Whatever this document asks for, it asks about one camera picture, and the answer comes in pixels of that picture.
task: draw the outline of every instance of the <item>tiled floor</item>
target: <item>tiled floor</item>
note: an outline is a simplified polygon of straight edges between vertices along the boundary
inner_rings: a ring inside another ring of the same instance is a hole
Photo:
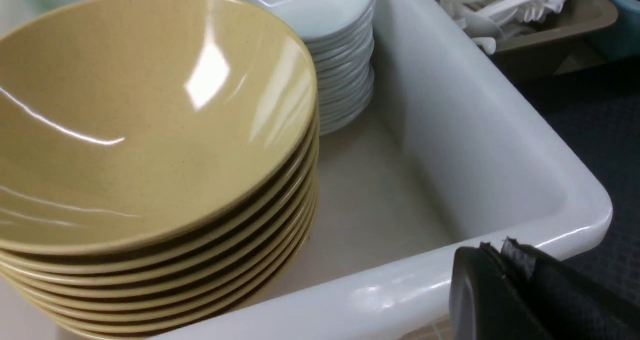
[[[453,340],[451,321],[449,318],[443,318],[434,324],[412,331],[398,340]]]

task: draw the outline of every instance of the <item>blue container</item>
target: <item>blue container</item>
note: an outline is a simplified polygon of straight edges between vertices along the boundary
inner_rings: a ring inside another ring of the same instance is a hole
[[[609,60],[640,55],[640,0],[610,0],[618,11],[617,22],[594,33],[590,43]]]

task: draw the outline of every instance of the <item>white plate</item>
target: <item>white plate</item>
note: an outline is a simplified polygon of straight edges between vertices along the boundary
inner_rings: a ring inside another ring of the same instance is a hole
[[[318,80],[318,90],[327,92],[333,88],[341,88],[348,82],[354,81],[354,79],[358,78],[361,72],[369,68],[370,59],[363,57],[359,62],[355,64],[355,67],[346,69],[344,72],[340,72],[335,76]]]
[[[365,37],[365,39],[358,44],[357,48],[353,51],[345,52],[338,56],[334,56],[333,58],[320,60],[319,62],[315,62],[315,71],[326,71],[335,67],[339,67],[347,62],[352,60],[359,60],[363,57],[370,58],[370,51],[373,51],[374,46],[373,40],[373,31],[371,32],[371,37]]]
[[[372,92],[374,80],[375,73],[373,68],[370,67],[366,72],[366,81],[360,88],[354,89],[354,92],[338,99],[337,101],[321,104],[320,123],[334,121],[337,118],[353,112],[354,109],[362,103],[366,95]]]
[[[344,126],[347,126],[350,122],[354,121],[358,117],[358,115],[360,115],[365,110],[365,108],[371,102],[372,98],[373,98],[373,89],[371,89],[371,91],[362,98],[363,100],[362,103],[359,104],[359,106],[355,108],[351,113],[348,113],[345,116],[339,119],[336,119],[334,121],[331,121],[329,123],[321,124],[320,135],[329,134]]]
[[[334,34],[333,36],[324,39],[318,40],[315,42],[306,41],[304,42],[309,48],[309,51],[312,53],[317,53],[320,51],[326,51],[328,49],[336,48],[346,42],[350,42],[354,39],[354,29],[362,29],[365,24],[372,23],[373,15],[374,15],[374,5],[375,0],[371,1],[371,6],[366,10],[364,14],[362,14],[361,19],[359,19],[353,26],[345,29],[344,31],[340,31],[339,33]]]
[[[332,81],[330,83],[327,83],[326,85],[323,84],[322,87],[318,87],[318,93],[320,93],[320,95],[333,94],[343,87],[354,83],[355,81],[358,81],[362,76],[365,76],[368,73],[369,66],[370,64],[368,62],[363,62],[361,66],[355,68],[354,70],[345,72],[345,74],[343,74],[336,81]]]
[[[366,64],[370,63],[370,59],[366,58],[366,57],[362,57],[362,59],[358,60],[358,61],[353,61],[353,62],[349,62],[348,64],[345,65],[345,67],[342,67],[342,65],[340,66],[340,69],[343,69],[343,71],[341,72],[337,72],[336,74],[330,75],[330,76],[323,76],[320,77],[318,76],[318,88],[327,88],[330,87],[332,85],[332,83],[335,83],[336,81],[340,80],[340,78],[343,77],[344,74],[348,74],[350,72],[355,71],[356,69],[359,69],[361,67],[364,67]]]
[[[320,81],[324,83],[327,83],[328,81],[334,81],[339,76],[345,74],[345,72],[350,72],[356,67],[359,67],[363,62],[368,62],[369,60],[370,57],[367,58],[366,56],[362,56],[362,58],[360,59],[350,60],[349,62],[339,65],[338,67],[333,67],[324,71],[316,71],[318,83],[320,83]]]
[[[369,33],[373,33],[373,26],[371,26],[371,23],[364,23],[352,33],[354,36],[348,41],[336,46],[335,48],[311,53],[311,58],[313,58],[314,62],[319,62],[320,60],[340,55],[346,51],[351,51],[355,46],[360,44]]]
[[[343,85],[337,89],[329,89],[329,90],[319,90],[318,91],[318,99],[319,103],[327,103],[330,101],[336,101],[341,99],[341,97],[345,97],[347,94],[354,92],[354,89],[358,89],[362,87],[367,79],[366,72],[360,72],[357,79],[354,81]]]
[[[285,21],[302,40],[333,37],[358,21],[371,0],[247,0]]]

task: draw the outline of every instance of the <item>stack of bowls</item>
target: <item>stack of bowls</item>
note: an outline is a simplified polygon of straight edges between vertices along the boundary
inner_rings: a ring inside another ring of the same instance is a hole
[[[349,124],[373,97],[376,0],[247,0],[277,15],[302,38],[318,77],[320,134]]]
[[[0,39],[0,273],[140,339],[244,306],[317,208],[313,60],[237,0],[89,0]]]

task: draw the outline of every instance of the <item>bowl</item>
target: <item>bowl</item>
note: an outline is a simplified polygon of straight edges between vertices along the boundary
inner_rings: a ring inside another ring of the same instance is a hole
[[[153,336],[154,333],[162,333],[173,327],[183,326],[190,322],[201,320],[202,318],[212,317],[217,311],[224,310],[224,308],[230,306],[237,306],[238,302],[247,301],[247,298],[251,297],[252,293],[256,290],[263,290],[266,285],[265,283],[269,283],[279,268],[285,266],[286,262],[297,253],[309,235],[309,230],[317,210],[317,203],[313,200],[316,197],[317,194],[313,192],[310,194],[310,203],[307,204],[304,213],[301,214],[304,219],[298,222],[294,228],[290,229],[286,235],[286,239],[269,254],[269,260],[263,263],[261,267],[252,269],[236,279],[237,284],[235,286],[238,286],[238,288],[234,292],[223,298],[218,298],[223,294],[220,290],[209,294],[208,297],[213,298],[214,301],[209,301],[208,298],[195,299],[190,306],[183,306],[185,309],[182,313],[173,313],[173,310],[177,308],[170,308],[169,310],[160,309],[157,310],[157,312],[162,313],[162,317],[154,318],[153,320],[155,321],[136,322],[132,320],[132,318],[128,320],[125,319],[118,323],[117,318],[115,318],[115,322],[100,324],[81,318],[62,315],[54,310],[55,307],[43,306],[41,302],[35,301],[28,294],[23,294],[23,296],[25,296],[32,305],[42,310],[51,318],[54,318],[61,326],[74,333],[86,333],[89,335],[89,338],[98,337],[96,334],[93,334],[94,332],[109,334],[107,339],[117,338],[117,334],[126,334],[128,338],[146,338],[147,336]],[[143,333],[144,336],[137,336],[135,335],[136,333]]]
[[[278,228],[275,228],[276,232],[270,235],[274,241],[269,242],[267,245],[258,245],[256,251],[249,254],[243,262],[238,262],[238,264],[229,271],[216,274],[214,277],[211,277],[211,280],[203,279],[207,281],[192,282],[186,285],[182,279],[166,281],[163,285],[172,285],[173,288],[167,288],[164,292],[149,296],[143,293],[138,295],[132,292],[135,288],[112,289],[112,293],[119,293],[121,297],[109,299],[107,303],[109,304],[108,310],[103,310],[99,308],[99,306],[92,306],[91,303],[99,304],[101,299],[107,298],[91,298],[89,297],[90,294],[86,292],[71,295],[58,293],[57,290],[53,288],[38,289],[33,286],[25,287],[22,279],[17,279],[13,275],[7,274],[4,270],[2,272],[10,281],[20,285],[22,289],[26,289],[23,290],[23,293],[32,299],[37,299],[36,302],[45,304],[46,308],[59,308],[59,313],[66,313],[74,318],[106,322],[134,322],[155,320],[181,313],[213,302],[227,293],[233,292],[233,290],[244,283],[243,279],[247,274],[257,271],[256,269],[263,269],[263,267],[266,267],[270,263],[272,254],[274,254],[277,249],[282,249],[282,247],[286,246],[286,240],[293,236],[296,227],[304,222],[302,220],[306,219],[307,213],[311,210],[311,203],[313,203],[316,194],[313,179],[309,179],[310,182],[306,185],[304,191],[301,192],[302,196],[296,203],[291,204],[289,210],[279,218],[280,222]],[[80,290],[86,291],[87,288],[80,288]],[[55,297],[45,299],[42,296],[43,294],[51,294],[55,295]],[[73,301],[77,301],[78,297],[83,299],[86,306],[74,305],[76,302]]]
[[[214,222],[281,169],[317,106],[300,38],[239,0],[75,3],[0,39],[0,63],[0,248],[28,254]]]
[[[13,270],[13,277],[34,288],[46,290],[51,293],[87,297],[87,298],[120,298],[144,296],[153,293],[167,292],[178,286],[189,286],[196,281],[202,281],[210,276],[218,274],[229,267],[238,264],[243,257],[254,249],[259,249],[263,242],[268,240],[277,229],[285,223],[294,208],[302,201],[304,194],[310,187],[307,174],[311,171],[311,162],[305,169],[301,169],[299,178],[292,182],[290,190],[286,191],[285,207],[269,209],[260,215],[256,226],[247,230],[234,233],[226,237],[222,242],[214,242],[205,250],[178,260],[161,264],[158,267],[144,269],[127,274],[108,274],[105,276],[49,276],[47,273],[25,272],[16,267],[8,267]],[[212,281],[206,282],[207,286],[214,286]]]
[[[311,144],[315,142],[317,126],[318,120],[316,119],[307,131],[299,149],[278,172],[279,174],[247,201],[247,207],[239,208],[227,214],[224,219],[220,219],[221,224],[208,224],[204,228],[195,229],[169,242],[162,242],[135,251],[110,254],[109,256],[26,258],[25,256],[16,256],[11,252],[0,251],[0,265],[50,283],[101,286],[139,281],[141,278],[145,278],[144,274],[151,272],[166,275],[169,274],[169,269],[194,263],[198,257],[206,256],[207,252],[215,252],[221,248],[228,249],[231,245],[235,245],[238,239],[248,236],[265,224],[286,204],[299,187],[302,180],[300,178],[301,167],[308,169],[314,161],[313,154],[310,154],[309,149],[311,149]],[[227,236],[222,242],[210,245],[231,231],[236,232],[235,235],[230,238]],[[189,261],[181,259],[184,258],[183,254],[191,253],[193,255],[194,252],[198,252],[198,255],[190,256]],[[159,263],[164,263],[166,266],[161,269],[153,267]],[[153,269],[134,271],[150,267]]]

